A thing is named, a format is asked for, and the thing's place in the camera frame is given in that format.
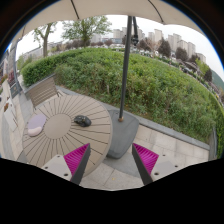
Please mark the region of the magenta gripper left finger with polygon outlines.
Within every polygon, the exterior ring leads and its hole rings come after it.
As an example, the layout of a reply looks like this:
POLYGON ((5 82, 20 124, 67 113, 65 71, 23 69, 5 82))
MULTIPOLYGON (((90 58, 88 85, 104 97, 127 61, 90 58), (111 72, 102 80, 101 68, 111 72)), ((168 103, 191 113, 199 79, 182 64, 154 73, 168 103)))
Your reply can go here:
POLYGON ((42 169, 79 185, 90 154, 90 144, 85 144, 64 156, 55 155, 42 169))

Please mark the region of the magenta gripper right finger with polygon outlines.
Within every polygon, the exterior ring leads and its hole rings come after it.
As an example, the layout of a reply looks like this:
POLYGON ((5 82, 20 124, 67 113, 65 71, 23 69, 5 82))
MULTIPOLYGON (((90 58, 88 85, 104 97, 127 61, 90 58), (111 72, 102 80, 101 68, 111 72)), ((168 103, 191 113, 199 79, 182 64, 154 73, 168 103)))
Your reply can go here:
POLYGON ((144 185, 180 169, 180 165, 175 160, 166 155, 160 156, 136 143, 132 144, 132 155, 144 185))

